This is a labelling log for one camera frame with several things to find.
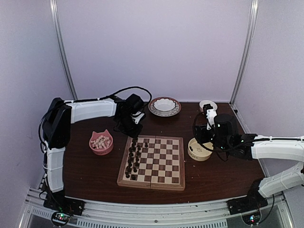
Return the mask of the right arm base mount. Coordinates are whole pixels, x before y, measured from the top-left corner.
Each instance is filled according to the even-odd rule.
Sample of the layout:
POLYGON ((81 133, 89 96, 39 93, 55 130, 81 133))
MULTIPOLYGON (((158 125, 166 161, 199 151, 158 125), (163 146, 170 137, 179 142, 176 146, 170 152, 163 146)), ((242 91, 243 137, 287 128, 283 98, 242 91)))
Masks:
POLYGON ((258 210, 261 207, 267 206, 268 202, 266 199, 256 200, 253 198, 242 197, 228 200, 227 205, 230 215, 235 215, 252 210, 258 210))

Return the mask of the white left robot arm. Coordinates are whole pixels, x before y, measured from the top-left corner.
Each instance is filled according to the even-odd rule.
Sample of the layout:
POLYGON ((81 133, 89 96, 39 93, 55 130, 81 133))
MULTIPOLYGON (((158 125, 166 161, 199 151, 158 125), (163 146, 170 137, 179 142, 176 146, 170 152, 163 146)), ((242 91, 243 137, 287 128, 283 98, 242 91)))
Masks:
POLYGON ((53 99, 46 115, 42 118, 42 145, 46 158, 47 187, 51 193, 49 202, 58 211, 68 207, 68 200, 59 192, 64 189, 64 152, 70 141, 71 125, 87 119, 112 117, 118 131, 129 137, 137 137, 145 118, 145 103, 135 94, 123 100, 115 95, 77 101, 53 99))

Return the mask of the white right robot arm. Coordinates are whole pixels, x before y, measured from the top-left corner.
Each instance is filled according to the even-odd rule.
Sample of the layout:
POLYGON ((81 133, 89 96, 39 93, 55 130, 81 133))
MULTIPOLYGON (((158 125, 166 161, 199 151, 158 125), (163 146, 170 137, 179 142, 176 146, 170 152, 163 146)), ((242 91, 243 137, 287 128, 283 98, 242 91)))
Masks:
POLYGON ((282 159, 296 161, 296 165, 279 174, 254 181, 244 198, 246 209, 254 209, 264 199, 304 183, 304 138, 272 137, 253 133, 239 134, 235 117, 229 114, 204 115, 206 124, 193 123, 193 136, 210 152, 225 153, 239 159, 251 161, 260 159, 282 159))

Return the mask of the dark chess rook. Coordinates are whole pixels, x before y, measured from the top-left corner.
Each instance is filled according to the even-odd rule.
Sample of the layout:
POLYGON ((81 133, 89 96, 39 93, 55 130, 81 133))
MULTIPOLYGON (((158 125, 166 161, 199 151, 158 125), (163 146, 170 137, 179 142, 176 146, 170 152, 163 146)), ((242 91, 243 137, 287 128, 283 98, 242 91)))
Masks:
POLYGON ((128 167, 127 167, 127 172, 128 172, 128 173, 132 172, 132 168, 128 166, 128 167))

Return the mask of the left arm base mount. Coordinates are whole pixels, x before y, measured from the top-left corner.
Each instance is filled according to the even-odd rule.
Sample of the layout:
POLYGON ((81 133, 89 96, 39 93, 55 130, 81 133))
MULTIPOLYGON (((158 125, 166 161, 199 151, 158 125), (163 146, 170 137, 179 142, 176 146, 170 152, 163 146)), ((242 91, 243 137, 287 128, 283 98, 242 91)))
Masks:
POLYGON ((85 202, 78 199, 66 198, 64 202, 59 205, 53 199, 45 199, 43 206, 55 211, 64 212, 70 215, 81 216, 84 210, 85 202))

